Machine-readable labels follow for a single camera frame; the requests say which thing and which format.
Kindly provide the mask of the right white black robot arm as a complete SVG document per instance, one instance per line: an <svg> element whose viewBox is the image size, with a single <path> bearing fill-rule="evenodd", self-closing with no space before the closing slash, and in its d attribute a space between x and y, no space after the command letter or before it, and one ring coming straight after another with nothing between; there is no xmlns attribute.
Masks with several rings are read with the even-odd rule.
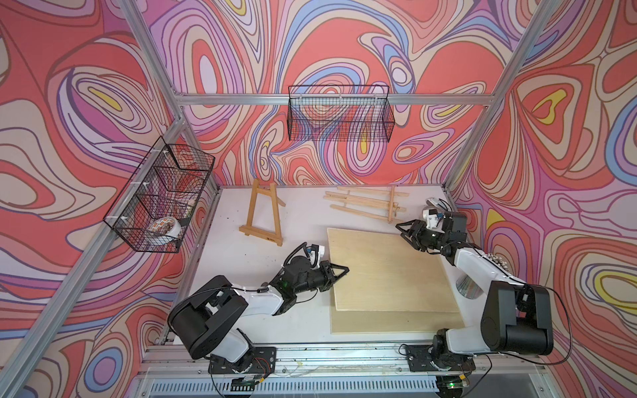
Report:
<svg viewBox="0 0 637 398"><path fill-rule="evenodd" d="M444 257L486 295L478 324L436 333L432 359L503 353L527 362L532 355L552 353L551 298L557 292L513 276L492 255L469 242L464 215L431 208L424 219L398 223L396 228L413 249Z"/></svg>

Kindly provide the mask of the wooden easel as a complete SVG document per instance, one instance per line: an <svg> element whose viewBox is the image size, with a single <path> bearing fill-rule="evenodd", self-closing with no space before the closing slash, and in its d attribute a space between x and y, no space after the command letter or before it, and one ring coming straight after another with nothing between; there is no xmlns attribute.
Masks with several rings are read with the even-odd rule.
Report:
<svg viewBox="0 0 637 398"><path fill-rule="evenodd" d="M399 201L409 196L409 193L399 192L395 187L336 187L333 191L326 191L323 199L330 202L333 210L392 224L401 222L398 217L406 213L406 207Z"/></svg>
<svg viewBox="0 0 637 398"><path fill-rule="evenodd" d="M246 236L258 237L282 247L284 243L281 209L285 202L279 197L274 182L255 179L251 186L246 223L239 232Z"/></svg>

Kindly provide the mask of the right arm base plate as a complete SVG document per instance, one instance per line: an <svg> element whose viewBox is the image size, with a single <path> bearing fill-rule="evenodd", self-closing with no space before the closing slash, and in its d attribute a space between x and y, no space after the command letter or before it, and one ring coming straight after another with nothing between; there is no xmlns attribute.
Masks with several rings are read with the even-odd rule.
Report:
<svg viewBox="0 0 637 398"><path fill-rule="evenodd" d="M402 344L398 353L406 358L411 372L472 373L476 369L471 356L436 350L433 345Z"/></svg>

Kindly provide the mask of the plywood board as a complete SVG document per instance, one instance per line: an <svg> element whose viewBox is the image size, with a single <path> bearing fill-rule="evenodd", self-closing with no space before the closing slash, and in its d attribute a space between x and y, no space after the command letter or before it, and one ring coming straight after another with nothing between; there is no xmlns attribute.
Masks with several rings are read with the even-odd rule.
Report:
<svg viewBox="0 0 637 398"><path fill-rule="evenodd" d="M429 333L443 328L464 328L460 313L339 311L330 307L331 332Z"/></svg>
<svg viewBox="0 0 637 398"><path fill-rule="evenodd" d="M333 287L335 308L355 312L458 313L442 258L399 235L328 229L329 258L349 272Z"/></svg>

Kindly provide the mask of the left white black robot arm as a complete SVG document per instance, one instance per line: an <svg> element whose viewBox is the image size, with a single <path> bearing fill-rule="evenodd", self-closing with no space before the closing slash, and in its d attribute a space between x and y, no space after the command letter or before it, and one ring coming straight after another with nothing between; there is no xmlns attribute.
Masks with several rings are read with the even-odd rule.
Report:
<svg viewBox="0 0 637 398"><path fill-rule="evenodd" d="M258 288L235 286L223 275L212 278L173 307L169 330L193 360L246 361L253 343L236 327L241 318L280 316L299 303L299 294L327 292L349 273L348 267L324 260L323 249L306 242L297 246L274 278Z"/></svg>

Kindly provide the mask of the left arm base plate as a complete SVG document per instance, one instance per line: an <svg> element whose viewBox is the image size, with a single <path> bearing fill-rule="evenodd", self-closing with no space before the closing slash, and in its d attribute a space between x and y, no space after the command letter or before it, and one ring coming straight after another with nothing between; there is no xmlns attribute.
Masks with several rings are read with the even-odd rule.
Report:
<svg viewBox="0 0 637 398"><path fill-rule="evenodd" d="M209 361L208 371L213 375L262 375L269 376L275 371L276 347L250 348L236 363L230 363L215 355L205 357Z"/></svg>

